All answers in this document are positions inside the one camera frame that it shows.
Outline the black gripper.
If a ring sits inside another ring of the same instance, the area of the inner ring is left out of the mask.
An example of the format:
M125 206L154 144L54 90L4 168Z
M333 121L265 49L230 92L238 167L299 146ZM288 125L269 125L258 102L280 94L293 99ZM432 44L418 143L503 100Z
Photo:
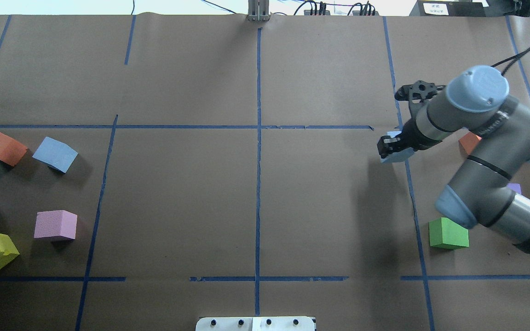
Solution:
M381 136L377 142L377 151L381 159L399 153L406 148L415 151L429 149L429 138L425 136L414 119L409 119L396 137Z

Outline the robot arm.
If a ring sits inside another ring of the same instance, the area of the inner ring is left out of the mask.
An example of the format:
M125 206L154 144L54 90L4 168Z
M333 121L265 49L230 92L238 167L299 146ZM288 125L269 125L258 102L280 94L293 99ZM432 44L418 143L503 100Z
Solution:
M502 73L488 65L465 69L442 90L418 81L410 119L396 136L377 142L382 161L400 162L407 152L429 149L460 129L480 141L446 184L435 207L465 229L489 228L530 254L530 199L509 182L530 163L530 107L509 93Z

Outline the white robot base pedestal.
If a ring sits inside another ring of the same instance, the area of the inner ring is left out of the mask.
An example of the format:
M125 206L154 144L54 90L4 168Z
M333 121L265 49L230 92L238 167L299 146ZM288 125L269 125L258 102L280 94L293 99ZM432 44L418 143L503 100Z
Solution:
M198 319L196 331L316 331L315 318L309 316L233 316Z

